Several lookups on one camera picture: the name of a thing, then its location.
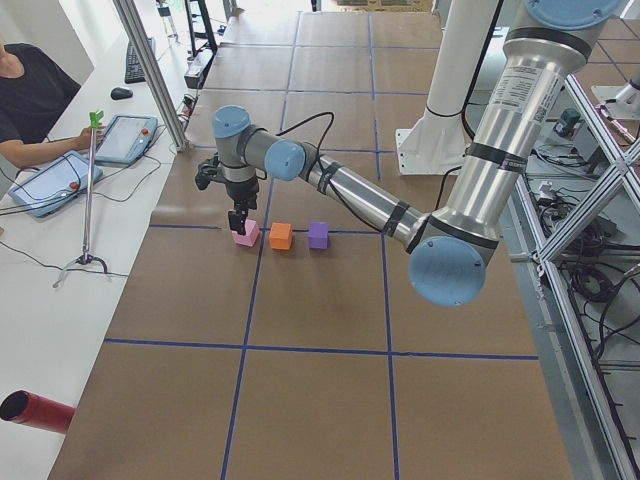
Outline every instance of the black mouse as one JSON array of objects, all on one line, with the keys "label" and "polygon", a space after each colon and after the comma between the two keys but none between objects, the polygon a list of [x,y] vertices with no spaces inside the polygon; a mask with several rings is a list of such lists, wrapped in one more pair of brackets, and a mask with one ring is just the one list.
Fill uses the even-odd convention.
[{"label": "black mouse", "polygon": [[111,98],[114,100],[122,100],[123,98],[133,97],[133,91],[126,87],[116,87],[111,90]]}]

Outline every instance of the white table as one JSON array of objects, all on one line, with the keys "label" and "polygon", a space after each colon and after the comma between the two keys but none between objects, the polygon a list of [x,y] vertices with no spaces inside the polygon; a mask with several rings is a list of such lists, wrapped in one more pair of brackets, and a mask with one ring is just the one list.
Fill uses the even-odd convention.
[{"label": "white table", "polygon": [[[127,39],[120,37],[91,74],[50,138],[77,135],[89,123],[89,112],[102,109],[105,121],[115,114],[159,117],[146,83],[129,87],[131,99],[114,101],[113,87],[123,86]],[[174,105],[187,88],[185,49],[172,45],[160,55]],[[116,203],[96,196],[93,200],[91,253],[103,258],[112,272],[128,274],[175,155],[165,132],[148,152],[160,168],[147,178],[132,198]],[[142,158],[131,168],[99,182],[95,191],[126,197],[136,183],[158,163]],[[115,171],[104,168],[105,174]],[[44,219],[23,213],[0,217],[4,243],[28,252],[46,264],[64,266],[82,253],[84,198],[80,197]],[[0,207],[14,205],[5,196]],[[99,270],[98,264],[92,269]],[[28,390],[68,405],[77,405],[117,305],[126,278],[68,274],[58,289],[52,284],[58,271],[38,266],[23,255],[0,245],[0,397]],[[0,478],[46,478],[64,437],[55,433],[0,424]]]}]

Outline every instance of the device screen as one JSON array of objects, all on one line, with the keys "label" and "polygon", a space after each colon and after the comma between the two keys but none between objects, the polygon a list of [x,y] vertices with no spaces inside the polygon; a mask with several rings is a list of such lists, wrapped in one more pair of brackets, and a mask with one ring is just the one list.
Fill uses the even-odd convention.
[{"label": "device screen", "polygon": [[51,198],[64,190],[69,190],[71,182],[81,183],[86,177],[89,167],[74,155],[65,155],[59,163],[27,180],[22,187],[16,187],[14,195],[24,203],[36,203]]},{"label": "device screen", "polygon": [[146,123],[146,118],[119,117],[109,128],[96,155],[114,159],[127,158]]}]

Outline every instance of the blue joint cap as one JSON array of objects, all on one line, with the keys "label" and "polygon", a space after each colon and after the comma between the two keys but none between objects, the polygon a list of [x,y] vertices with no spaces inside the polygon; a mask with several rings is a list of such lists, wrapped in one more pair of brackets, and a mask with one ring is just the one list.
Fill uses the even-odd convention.
[{"label": "blue joint cap", "polygon": [[212,123],[215,138],[229,138],[238,135],[251,125],[251,118],[244,108],[228,105],[216,110]]},{"label": "blue joint cap", "polygon": [[526,0],[527,10],[543,25],[557,30],[582,30],[604,22],[621,0]]},{"label": "blue joint cap", "polygon": [[302,173],[306,158],[304,149],[297,143],[278,140],[267,150],[264,168],[273,178],[288,182]]},{"label": "blue joint cap", "polygon": [[455,237],[430,237],[409,259],[409,277],[421,297],[443,307],[473,300],[484,285],[485,264],[471,245]]}]

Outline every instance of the cube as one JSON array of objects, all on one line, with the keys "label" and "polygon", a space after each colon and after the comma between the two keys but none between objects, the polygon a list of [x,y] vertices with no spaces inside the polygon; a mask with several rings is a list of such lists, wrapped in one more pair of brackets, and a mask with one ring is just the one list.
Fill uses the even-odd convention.
[{"label": "cube", "polygon": [[290,223],[272,223],[269,245],[273,250],[290,250],[293,242],[293,226]]},{"label": "cube", "polygon": [[260,236],[260,227],[255,220],[247,219],[244,222],[244,229],[246,235],[240,235],[238,232],[231,232],[233,241],[237,245],[243,245],[245,247],[253,247]]},{"label": "cube", "polygon": [[329,224],[311,222],[309,224],[309,248],[325,250],[329,248]]}]

